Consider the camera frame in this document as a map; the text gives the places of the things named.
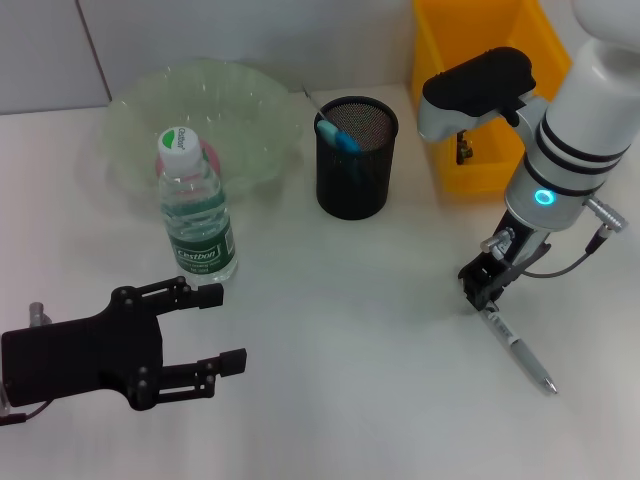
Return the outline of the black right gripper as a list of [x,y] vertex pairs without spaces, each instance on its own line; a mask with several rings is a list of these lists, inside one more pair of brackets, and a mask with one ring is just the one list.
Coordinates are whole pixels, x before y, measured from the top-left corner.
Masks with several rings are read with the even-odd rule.
[[549,233],[535,230],[506,211],[494,234],[513,231],[504,258],[496,260],[491,253],[480,253],[458,273],[466,300],[475,308],[498,312],[496,304],[504,289],[537,262],[550,249]]

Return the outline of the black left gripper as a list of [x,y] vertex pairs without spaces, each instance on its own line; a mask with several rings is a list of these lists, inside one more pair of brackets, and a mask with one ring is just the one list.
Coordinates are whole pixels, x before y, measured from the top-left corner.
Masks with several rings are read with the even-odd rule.
[[162,368],[157,315],[214,308],[223,301],[222,284],[192,288],[184,276],[178,276],[139,290],[116,289],[107,307],[88,318],[5,332],[1,337],[2,381],[8,401],[22,407],[113,390],[132,409],[144,411],[153,408],[158,397],[212,398],[218,376],[245,372],[247,351],[237,349]]

